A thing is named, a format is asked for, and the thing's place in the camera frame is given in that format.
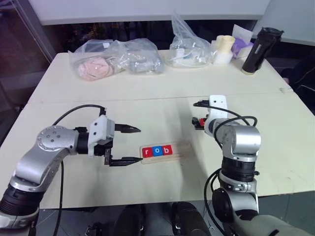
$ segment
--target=purple object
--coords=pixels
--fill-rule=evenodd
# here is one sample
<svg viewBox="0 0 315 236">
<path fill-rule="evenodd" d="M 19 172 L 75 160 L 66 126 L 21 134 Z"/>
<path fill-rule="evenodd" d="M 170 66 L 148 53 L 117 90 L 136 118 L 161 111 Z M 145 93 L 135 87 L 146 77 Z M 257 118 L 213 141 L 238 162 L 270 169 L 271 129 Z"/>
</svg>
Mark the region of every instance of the purple object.
<svg viewBox="0 0 315 236">
<path fill-rule="evenodd" d="M 252 42 L 250 42 L 249 44 L 246 44 L 242 39 L 235 38 L 235 42 L 232 46 L 233 56 L 236 57 L 242 48 L 252 46 L 252 45 L 253 45 Z"/>
</svg>

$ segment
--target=black cable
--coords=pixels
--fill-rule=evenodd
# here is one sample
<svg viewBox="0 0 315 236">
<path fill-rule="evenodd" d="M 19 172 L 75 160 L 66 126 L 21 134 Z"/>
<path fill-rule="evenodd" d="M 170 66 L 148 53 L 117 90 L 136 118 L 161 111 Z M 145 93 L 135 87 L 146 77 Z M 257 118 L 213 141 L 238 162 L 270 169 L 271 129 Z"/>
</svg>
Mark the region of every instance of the black cable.
<svg viewBox="0 0 315 236">
<path fill-rule="evenodd" d="M 227 124 L 227 123 L 230 123 L 232 121 L 236 121 L 236 120 L 244 120 L 244 119 L 253 119 L 254 120 L 254 123 L 253 123 L 253 126 L 256 126 L 257 125 L 257 118 L 256 117 L 252 117 L 252 116 L 244 116 L 244 117 L 235 117 L 235 118 L 231 118 L 231 119 L 228 119 L 226 121 L 223 121 L 222 123 L 220 123 L 216 129 L 214 130 L 213 132 L 213 137 L 215 138 L 217 144 L 219 145 L 219 147 L 222 149 L 222 145 L 221 143 L 218 141 L 218 138 L 217 138 L 217 131 L 220 127 L 222 127 L 223 125 Z"/>
<path fill-rule="evenodd" d="M 105 112 L 105 108 L 99 105 L 94 105 L 94 104 L 86 104 L 86 105 L 81 105 L 81 106 L 77 106 L 75 108 L 72 108 L 71 110 L 67 111 L 66 113 L 64 113 L 61 117 L 58 118 L 58 120 L 56 120 L 53 125 L 57 125 L 63 118 L 65 118 L 67 115 L 69 115 L 71 112 L 74 112 L 76 110 L 79 110 L 81 108 L 85 108 L 85 107 L 96 107 L 96 108 L 100 108 L 100 112 L 101 113 L 106 113 Z"/>
<path fill-rule="evenodd" d="M 61 185 L 60 185 L 59 211 L 58 211 L 58 217 L 57 217 L 57 222 L 56 222 L 53 236 L 57 236 L 59 225 L 60 225 L 61 212 L 63 208 L 63 174 L 64 174 L 64 167 L 63 167 L 63 161 L 61 161 Z"/>
<path fill-rule="evenodd" d="M 207 188 L 208 188 L 208 184 L 209 184 L 209 181 L 212 179 L 212 177 L 214 177 L 215 175 L 219 174 L 221 168 L 217 169 L 216 171 L 214 171 L 208 178 L 207 178 L 207 181 L 205 183 L 205 188 L 203 190 L 203 199 L 204 199 L 204 202 L 205 202 L 205 205 L 206 205 L 206 209 L 207 209 L 207 212 L 211 218 L 211 220 L 213 221 L 213 223 L 215 224 L 215 226 L 218 228 L 218 230 L 224 235 L 224 236 L 228 236 L 224 230 L 221 228 L 221 226 L 217 223 L 217 221 L 215 220 L 214 216 L 212 215 L 211 211 L 210 211 L 210 208 L 209 208 L 209 205 L 208 205 L 208 200 L 207 200 Z"/>
<path fill-rule="evenodd" d="M 237 114 L 236 112 L 233 112 L 233 111 L 230 111 L 228 109 L 221 108 L 221 107 L 213 107 L 213 106 L 196 106 L 196 107 L 206 107 L 206 108 L 216 109 L 216 110 L 220 110 L 223 112 L 228 112 L 232 115 L 235 115 L 236 117 L 242 117 L 240 114 Z M 244 123 L 246 125 L 250 125 L 246 119 L 241 119 L 241 120 L 244 121 Z"/>
<path fill-rule="evenodd" d="M 63 118 L 65 118 L 70 113 L 72 113 L 72 112 L 74 112 L 76 110 L 79 110 L 81 108 L 85 108 L 85 107 L 96 107 L 96 108 L 100 109 L 100 113 L 99 113 L 100 115 L 102 115 L 102 114 L 105 115 L 106 114 L 106 110 L 102 106 L 94 105 L 94 104 L 81 105 L 81 106 L 77 106 L 75 108 L 72 108 L 71 110 L 69 110 L 66 113 L 64 113 L 61 117 L 59 117 L 53 123 L 53 125 L 57 125 Z M 63 161 L 61 161 L 61 184 L 60 184 L 59 210 L 58 210 L 58 217 L 57 217 L 57 222 L 56 222 L 56 226 L 55 226 L 55 230 L 54 230 L 53 236 L 57 236 L 59 225 L 60 225 L 60 220 L 61 220 L 61 213 L 62 213 L 62 209 L 63 209 L 63 179 L 64 179 L 64 165 L 63 165 Z"/>
<path fill-rule="evenodd" d="M 216 178 L 217 178 L 218 176 L 219 176 L 219 174 L 216 174 L 216 175 L 213 177 L 213 179 L 212 179 L 212 181 L 211 181 L 211 183 L 210 183 L 211 192 L 214 191 L 214 189 L 213 189 L 213 183 L 215 182 L 215 180 L 216 180 Z"/>
</svg>

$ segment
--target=white table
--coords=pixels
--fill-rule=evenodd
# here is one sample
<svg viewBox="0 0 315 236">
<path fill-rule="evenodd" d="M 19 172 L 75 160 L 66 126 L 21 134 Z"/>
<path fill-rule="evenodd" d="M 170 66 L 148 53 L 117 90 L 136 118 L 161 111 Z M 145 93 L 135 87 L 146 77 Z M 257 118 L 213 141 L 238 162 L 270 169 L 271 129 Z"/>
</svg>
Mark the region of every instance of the white table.
<svg viewBox="0 0 315 236">
<path fill-rule="evenodd" d="M 167 50 L 160 51 L 165 56 Z M 199 69 L 166 66 L 160 75 L 130 75 L 122 72 L 94 82 L 77 77 L 69 66 L 67 53 L 57 54 L 29 103 L 117 101 L 156 99 L 210 94 L 279 93 L 291 90 L 265 61 L 253 76 L 241 73 L 244 60 L 230 65 L 210 64 Z"/>
<path fill-rule="evenodd" d="M 0 166 L 0 192 L 6 189 L 15 165 L 33 146 L 42 128 L 52 124 L 72 107 L 93 102 L 107 107 L 108 117 L 115 122 L 128 123 L 142 130 L 135 134 L 116 134 L 113 148 L 115 158 L 139 156 L 139 147 L 142 145 L 180 140 L 190 142 L 194 155 L 180 161 L 151 165 L 136 163 L 127 167 L 104 166 L 101 157 L 88 159 L 86 155 L 69 156 L 64 160 L 63 207 L 201 200 L 205 179 L 221 165 L 222 153 L 213 138 L 193 129 L 191 117 L 205 116 L 206 109 L 193 107 L 192 104 L 199 99 L 207 99 L 203 95 L 213 94 L 216 90 L 216 94 L 220 92 L 227 95 L 229 109 L 258 118 L 257 127 L 262 136 L 262 147 L 256 163 L 256 168 L 261 173 L 257 177 L 258 195 L 315 190 L 314 116 L 297 95 L 287 89 L 268 63 L 264 63 L 262 69 L 252 77 L 244 77 L 231 64 L 225 69 L 210 65 L 184 72 L 168 68 L 166 74 L 156 77 L 121 74 L 115 80 L 108 78 L 96 83 L 85 83 L 71 75 L 66 65 L 60 62 L 64 62 L 64 54 L 56 57 L 0 148 L 1 163 L 5 163 Z M 56 75 L 61 75 L 63 68 L 68 77 L 63 77 L 62 80 Z M 204 74 L 203 79 L 193 74 Z M 172 95 L 171 89 L 166 92 L 157 90 L 153 94 L 148 92 L 153 91 L 150 85 L 154 84 L 148 80 L 153 80 L 155 86 L 161 88 L 167 77 L 171 88 L 175 89 L 176 84 L 180 86 L 174 91 L 175 95 Z M 212 78 L 217 82 L 217 87 L 216 83 L 209 82 Z M 73 91 L 62 93 L 70 85 L 67 80 L 75 82 L 73 91 L 85 87 L 86 93 L 81 96 L 75 96 Z M 192 86 L 196 80 L 201 83 L 200 86 Z M 117 91 L 119 95 L 124 95 L 123 99 L 112 91 L 119 88 L 118 84 L 127 91 L 126 84 L 132 84 L 132 81 L 134 86 L 131 89 L 136 92 L 123 94 Z M 140 92 L 140 88 L 145 88 L 142 83 L 148 89 Z M 60 87 L 61 91 L 56 89 L 56 101 L 46 89 L 48 84 L 54 88 Z M 105 84 L 110 84 L 112 89 L 107 89 Z M 204 94 L 205 84 L 211 91 L 209 94 Z M 94 90 L 100 91 L 100 85 L 107 91 L 103 93 L 103 98 Z M 68 128 L 89 126 L 97 115 L 98 110 L 86 108 L 65 118 L 61 125 Z M 41 202 L 41 208 L 58 207 L 59 190 L 60 173 L 57 173 Z"/>
</svg>

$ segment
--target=floor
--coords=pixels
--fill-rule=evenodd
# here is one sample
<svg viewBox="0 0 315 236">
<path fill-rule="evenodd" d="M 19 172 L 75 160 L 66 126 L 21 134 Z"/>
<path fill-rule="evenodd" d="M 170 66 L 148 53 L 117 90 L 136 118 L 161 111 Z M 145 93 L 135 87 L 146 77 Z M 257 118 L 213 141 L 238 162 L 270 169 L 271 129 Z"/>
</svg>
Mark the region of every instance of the floor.
<svg viewBox="0 0 315 236">
<path fill-rule="evenodd" d="M 220 236 L 205 211 L 203 201 L 191 202 L 204 217 L 212 236 Z M 147 204 L 147 236 L 171 236 L 171 203 Z M 104 235 L 111 235 L 113 225 L 125 206 L 98 207 L 93 212 L 64 210 L 58 236 L 84 236 L 88 226 L 106 224 Z M 315 192 L 269 196 L 259 198 L 260 214 L 273 215 L 295 227 L 315 235 Z M 40 210 L 37 236 L 51 235 L 56 225 L 58 211 Z"/>
</svg>

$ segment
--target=cable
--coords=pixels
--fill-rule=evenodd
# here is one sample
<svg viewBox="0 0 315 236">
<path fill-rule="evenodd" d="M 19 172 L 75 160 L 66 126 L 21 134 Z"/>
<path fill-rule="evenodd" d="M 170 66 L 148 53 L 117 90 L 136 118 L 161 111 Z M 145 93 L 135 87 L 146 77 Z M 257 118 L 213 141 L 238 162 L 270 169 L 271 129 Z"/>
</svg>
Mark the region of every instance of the cable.
<svg viewBox="0 0 315 236">
<path fill-rule="evenodd" d="M 57 236 L 59 225 L 60 225 L 61 212 L 62 212 L 62 208 L 63 208 L 63 174 L 64 174 L 64 167 L 63 167 L 63 161 L 61 161 L 61 184 L 60 184 L 59 211 L 58 211 L 58 217 L 57 217 L 57 222 L 56 222 L 53 236 Z"/>
<path fill-rule="evenodd" d="M 219 176 L 219 174 L 216 174 L 214 177 L 213 177 L 213 179 L 212 179 L 212 181 L 211 181 L 211 183 L 210 183 L 210 188 L 211 188 L 211 192 L 213 192 L 214 190 L 213 190 L 213 183 L 215 182 L 215 180 L 216 180 L 216 178 Z"/>
<path fill-rule="evenodd" d="M 208 205 L 208 200 L 207 200 L 207 188 L 208 188 L 208 184 L 210 182 L 210 180 L 212 179 L 212 177 L 214 177 L 215 175 L 219 174 L 221 168 L 217 169 L 216 171 L 214 171 L 208 178 L 207 178 L 207 181 L 205 183 L 205 187 L 204 187 L 204 190 L 203 190 L 203 199 L 204 199 L 204 202 L 205 202 L 205 205 L 206 205 L 206 209 L 207 209 L 207 212 L 211 218 L 211 220 L 213 221 L 213 223 L 215 224 L 215 226 L 218 228 L 218 230 L 224 235 L 224 236 L 228 236 L 224 230 L 221 228 L 221 226 L 217 223 L 217 221 L 215 220 L 214 216 L 212 215 L 211 211 L 210 211 L 210 208 L 209 208 L 209 205 Z"/>
<path fill-rule="evenodd" d="M 223 112 L 228 112 L 228 113 L 230 113 L 230 114 L 232 114 L 232 115 L 235 115 L 236 117 L 242 117 L 240 114 L 237 114 L 236 112 L 233 112 L 233 111 L 230 111 L 230 110 L 228 110 L 228 109 L 221 108 L 221 107 L 198 106 L 198 105 L 194 105 L 194 106 L 195 106 L 195 107 L 206 107 L 206 108 L 216 109 L 216 110 L 220 110 L 220 111 L 223 111 Z M 245 123 L 246 125 L 250 125 L 246 119 L 243 119 L 243 118 L 242 118 L 241 120 L 244 121 L 244 123 Z"/>
<path fill-rule="evenodd" d="M 81 105 L 81 106 L 77 106 L 75 108 L 72 108 L 71 110 L 67 111 L 66 113 L 64 113 L 61 117 L 59 117 L 54 123 L 53 125 L 57 125 L 63 118 L 65 118 L 67 115 L 69 115 L 70 113 L 79 110 L 81 108 L 85 108 L 85 107 L 96 107 L 96 108 L 100 108 L 100 112 L 102 114 L 106 114 L 105 108 L 99 105 L 94 105 L 94 104 L 86 104 L 86 105 Z"/>
<path fill-rule="evenodd" d="M 94 105 L 94 104 L 81 105 L 81 106 L 77 106 L 75 108 L 72 108 L 71 110 L 69 110 L 66 113 L 64 113 L 61 117 L 59 117 L 53 123 L 53 125 L 57 125 L 63 118 L 65 118 L 70 113 L 72 113 L 72 112 L 74 112 L 76 110 L 79 110 L 81 108 L 85 108 L 85 107 L 99 108 L 100 109 L 99 115 L 105 115 L 106 114 L 106 110 L 102 106 Z M 61 220 L 61 213 L 62 213 L 62 208 L 63 208 L 63 179 L 64 179 L 64 165 L 63 165 L 63 161 L 61 161 L 61 184 L 60 184 L 59 210 L 58 210 L 58 217 L 57 217 L 57 222 L 56 222 L 56 226 L 55 226 L 55 230 L 54 230 L 53 236 L 57 236 L 59 225 L 60 225 L 60 220 Z"/>
</svg>

